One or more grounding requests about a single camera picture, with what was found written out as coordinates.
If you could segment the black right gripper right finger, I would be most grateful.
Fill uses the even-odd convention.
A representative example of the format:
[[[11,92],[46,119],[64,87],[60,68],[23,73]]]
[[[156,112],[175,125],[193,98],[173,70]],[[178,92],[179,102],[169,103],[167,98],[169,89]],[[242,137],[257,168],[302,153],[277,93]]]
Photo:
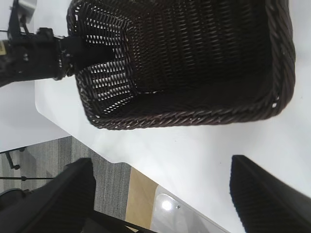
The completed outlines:
[[[232,156],[229,187],[247,233],[311,231],[311,199],[246,156]]]

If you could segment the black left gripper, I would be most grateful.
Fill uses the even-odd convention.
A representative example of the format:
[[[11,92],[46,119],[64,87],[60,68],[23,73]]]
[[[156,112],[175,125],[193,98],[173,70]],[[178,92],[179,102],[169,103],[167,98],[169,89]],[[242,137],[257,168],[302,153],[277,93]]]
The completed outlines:
[[[13,37],[13,80],[61,80],[68,70],[80,71],[85,67],[115,59],[113,46],[88,43],[79,36],[60,41],[51,28],[39,28],[37,33],[21,33]]]

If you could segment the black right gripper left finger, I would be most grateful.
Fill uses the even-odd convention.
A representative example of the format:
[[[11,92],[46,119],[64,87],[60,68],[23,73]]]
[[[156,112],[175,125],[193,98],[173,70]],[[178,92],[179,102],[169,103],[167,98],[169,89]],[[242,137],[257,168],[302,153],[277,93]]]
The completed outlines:
[[[2,233],[80,233],[94,209],[90,158],[67,165],[46,185],[0,212]]]

